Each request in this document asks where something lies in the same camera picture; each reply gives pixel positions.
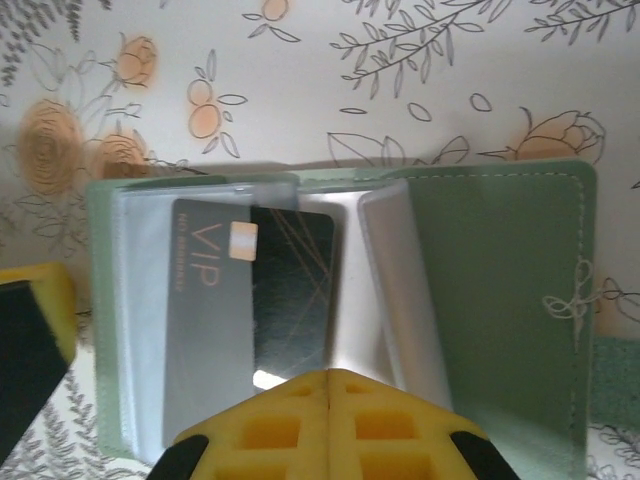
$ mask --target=floral patterned surface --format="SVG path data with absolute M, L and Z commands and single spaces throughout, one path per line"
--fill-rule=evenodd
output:
M 94 179 L 579 156 L 600 179 L 598 331 L 640 338 L 639 4 L 0 0 L 0 266 L 64 261 L 83 325 L 0 476 L 148 471 L 96 448 Z M 637 434 L 589 442 L 589 478 L 640 479 Z

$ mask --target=orange flower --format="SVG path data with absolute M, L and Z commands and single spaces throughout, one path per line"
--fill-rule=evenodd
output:
M 531 113 L 526 110 L 531 122 Z M 576 110 L 564 112 L 537 126 L 531 126 L 520 144 L 505 150 L 485 152 L 482 155 L 504 160 L 534 160 L 538 158 L 580 157 L 597 163 L 602 156 L 605 131 L 588 113 Z
M 73 184 L 82 163 L 82 132 L 76 117 L 59 103 L 41 100 L 25 114 L 18 135 L 18 159 L 31 188 L 58 195 Z
M 289 0 L 266 0 L 262 6 L 262 16 L 270 22 L 282 20 L 289 11 Z
M 93 170 L 96 178 L 139 178 L 149 173 L 149 162 L 140 141 L 113 134 L 100 143 Z
M 116 71 L 125 85 L 148 86 L 156 68 L 156 47 L 148 37 L 138 37 L 122 47 Z

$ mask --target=card chip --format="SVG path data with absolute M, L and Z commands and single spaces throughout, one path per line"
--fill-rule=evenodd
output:
M 247 222 L 231 222 L 229 257 L 253 262 L 256 259 L 258 225 Z

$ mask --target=mint green card holder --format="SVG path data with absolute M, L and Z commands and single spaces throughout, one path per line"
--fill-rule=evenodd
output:
M 112 195 L 131 187 L 290 180 L 305 189 L 391 178 L 410 185 L 455 410 L 487 431 L 521 478 L 583 480 L 596 179 L 577 160 L 91 185 L 101 449 L 130 456 L 119 411 Z

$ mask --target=yellow foam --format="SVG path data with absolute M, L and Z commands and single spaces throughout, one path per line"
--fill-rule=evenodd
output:
M 268 390 L 186 432 L 209 438 L 192 478 L 326 480 L 326 373 L 311 372 Z
M 475 480 L 449 434 L 474 423 L 347 370 L 312 372 L 186 432 L 193 480 Z
M 67 269 L 60 263 L 43 263 L 0 270 L 0 284 L 28 281 L 62 357 L 71 364 L 76 351 L 75 291 Z

